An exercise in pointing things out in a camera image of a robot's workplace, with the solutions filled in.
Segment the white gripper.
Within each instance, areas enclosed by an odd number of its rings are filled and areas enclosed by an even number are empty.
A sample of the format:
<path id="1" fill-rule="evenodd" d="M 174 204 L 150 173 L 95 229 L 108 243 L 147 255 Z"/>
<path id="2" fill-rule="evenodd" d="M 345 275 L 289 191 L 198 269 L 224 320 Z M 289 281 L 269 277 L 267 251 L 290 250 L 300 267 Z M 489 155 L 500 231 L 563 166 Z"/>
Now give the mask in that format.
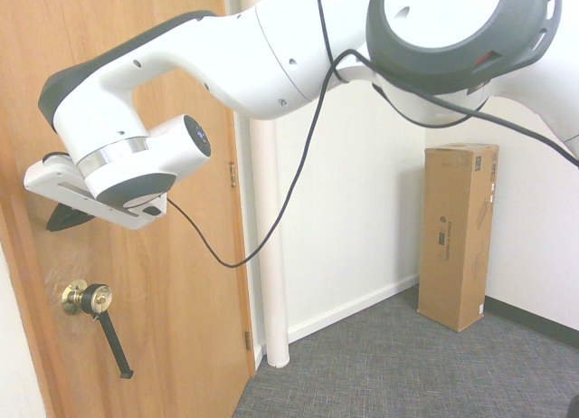
<path id="1" fill-rule="evenodd" d="M 24 187 L 57 203 L 46 224 L 50 232 L 63 231 L 93 218 L 138 230 L 166 214 L 166 195 L 129 209 L 97 201 L 67 155 L 48 155 L 31 165 L 24 175 Z"/>

